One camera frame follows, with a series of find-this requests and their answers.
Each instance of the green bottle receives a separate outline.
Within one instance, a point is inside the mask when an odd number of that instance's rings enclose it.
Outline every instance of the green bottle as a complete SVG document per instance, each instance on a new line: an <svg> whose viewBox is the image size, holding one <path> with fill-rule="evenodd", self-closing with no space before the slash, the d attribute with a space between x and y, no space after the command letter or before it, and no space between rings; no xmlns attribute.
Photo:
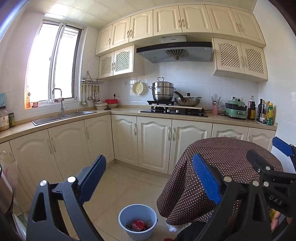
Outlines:
<svg viewBox="0 0 296 241"><path fill-rule="evenodd" d="M267 121L266 124L271 126L272 125L272 118L274 116L274 105L269 103L268 112L267 112Z"/></svg>

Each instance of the plastic bag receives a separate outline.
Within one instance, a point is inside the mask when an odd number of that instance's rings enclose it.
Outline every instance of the plastic bag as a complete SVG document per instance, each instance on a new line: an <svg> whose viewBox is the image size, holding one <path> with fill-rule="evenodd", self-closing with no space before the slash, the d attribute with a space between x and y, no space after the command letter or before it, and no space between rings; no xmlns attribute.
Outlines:
<svg viewBox="0 0 296 241"><path fill-rule="evenodd" d="M5 151L0 154L0 165L2 166L3 173L13 189L14 196L17 192L18 184L18 168L17 162Z"/></svg>

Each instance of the kitchen sink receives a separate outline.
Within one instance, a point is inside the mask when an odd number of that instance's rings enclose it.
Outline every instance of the kitchen sink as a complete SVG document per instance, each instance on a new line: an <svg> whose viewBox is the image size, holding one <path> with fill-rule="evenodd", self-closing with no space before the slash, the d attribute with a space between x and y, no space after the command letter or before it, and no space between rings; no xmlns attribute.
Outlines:
<svg viewBox="0 0 296 241"><path fill-rule="evenodd" d="M55 116L51 116L51 117L47 117L47 118L42 118L39 120L34 120L32 122L34 125L38 126L38 125L49 123L52 121L67 119L67 118L71 118L71 117L75 117L75 116L88 115L88 114L92 114L92 113L95 113L95 112L94 111L76 111L75 113L65 114L64 117L61 117L61 115L55 115Z"/></svg>

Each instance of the wall outlet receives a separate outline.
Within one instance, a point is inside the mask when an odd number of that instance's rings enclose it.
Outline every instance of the wall outlet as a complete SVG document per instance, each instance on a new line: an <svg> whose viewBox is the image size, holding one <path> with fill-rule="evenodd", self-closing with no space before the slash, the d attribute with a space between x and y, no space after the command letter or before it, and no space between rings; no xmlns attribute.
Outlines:
<svg viewBox="0 0 296 241"><path fill-rule="evenodd" d="M232 95L232 96L231 96L231 100L232 100L232 99L240 99L240 101L243 101L243 100L242 100L242 97L237 97L236 95Z"/></svg>

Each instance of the red container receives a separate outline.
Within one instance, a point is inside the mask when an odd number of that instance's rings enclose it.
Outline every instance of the red container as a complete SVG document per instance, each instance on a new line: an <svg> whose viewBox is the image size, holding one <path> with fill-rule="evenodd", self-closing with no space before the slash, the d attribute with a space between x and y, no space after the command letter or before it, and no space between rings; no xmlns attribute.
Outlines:
<svg viewBox="0 0 296 241"><path fill-rule="evenodd" d="M106 99L105 102L107 104L118 104L118 100L117 99Z"/></svg>

